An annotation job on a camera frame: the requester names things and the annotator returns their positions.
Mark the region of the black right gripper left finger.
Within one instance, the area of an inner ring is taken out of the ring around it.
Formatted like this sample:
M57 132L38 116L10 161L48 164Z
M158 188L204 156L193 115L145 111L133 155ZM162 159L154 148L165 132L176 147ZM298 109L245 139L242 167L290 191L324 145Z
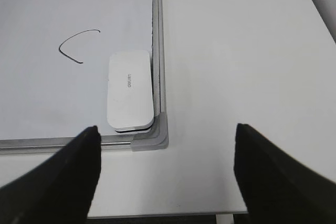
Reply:
M97 126L1 187L1 223L86 223L101 172Z

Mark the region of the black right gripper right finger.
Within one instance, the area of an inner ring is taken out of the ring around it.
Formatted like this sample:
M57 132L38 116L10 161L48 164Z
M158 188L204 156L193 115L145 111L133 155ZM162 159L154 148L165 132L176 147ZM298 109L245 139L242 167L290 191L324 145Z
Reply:
M251 223L335 223L335 183L248 124L237 124L234 174Z

